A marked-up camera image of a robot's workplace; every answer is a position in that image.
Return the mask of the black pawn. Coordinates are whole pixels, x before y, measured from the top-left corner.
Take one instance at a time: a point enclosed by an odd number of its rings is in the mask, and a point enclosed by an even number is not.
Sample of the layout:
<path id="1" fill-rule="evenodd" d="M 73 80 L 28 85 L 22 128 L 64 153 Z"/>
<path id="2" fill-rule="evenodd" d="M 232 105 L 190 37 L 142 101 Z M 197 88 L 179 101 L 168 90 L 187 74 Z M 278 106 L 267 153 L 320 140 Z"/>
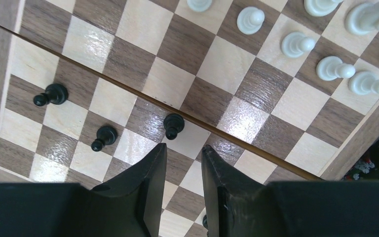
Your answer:
<path id="1" fill-rule="evenodd" d="M 109 125 L 102 126 L 96 133 L 96 139 L 91 144 L 91 149 L 95 152 L 101 151 L 105 146 L 112 145 L 118 137 L 115 128 Z"/>
<path id="2" fill-rule="evenodd" d="M 168 140 L 174 140 L 177 135 L 183 131 L 185 121 L 179 114 L 169 114 L 163 121 L 163 126 L 166 130 L 165 136 Z"/>
<path id="3" fill-rule="evenodd" d="M 65 86 L 59 83 L 53 83 L 46 87 L 45 92 L 36 95 L 33 102 L 36 106 L 45 106 L 50 103 L 61 105 L 68 99 L 68 90 Z"/>

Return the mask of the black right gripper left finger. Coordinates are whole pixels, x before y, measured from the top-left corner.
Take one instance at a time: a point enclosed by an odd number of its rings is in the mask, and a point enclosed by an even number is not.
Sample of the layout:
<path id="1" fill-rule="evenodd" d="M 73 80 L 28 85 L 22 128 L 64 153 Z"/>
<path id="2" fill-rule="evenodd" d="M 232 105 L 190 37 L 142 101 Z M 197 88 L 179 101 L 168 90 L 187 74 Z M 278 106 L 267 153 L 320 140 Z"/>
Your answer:
<path id="1" fill-rule="evenodd" d="M 159 143 L 139 162 L 91 189 L 90 236 L 158 236 L 166 165 L 167 146 Z"/>

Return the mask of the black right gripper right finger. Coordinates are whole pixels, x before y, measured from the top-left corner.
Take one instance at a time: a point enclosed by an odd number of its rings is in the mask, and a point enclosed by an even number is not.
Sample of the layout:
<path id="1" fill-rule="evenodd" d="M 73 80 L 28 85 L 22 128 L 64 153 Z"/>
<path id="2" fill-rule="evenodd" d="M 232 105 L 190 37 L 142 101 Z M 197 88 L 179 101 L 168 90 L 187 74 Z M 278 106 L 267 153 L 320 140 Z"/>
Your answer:
<path id="1" fill-rule="evenodd" d="M 202 148 L 201 164 L 208 235 L 271 236 L 271 191 L 227 163 L 210 145 Z"/>

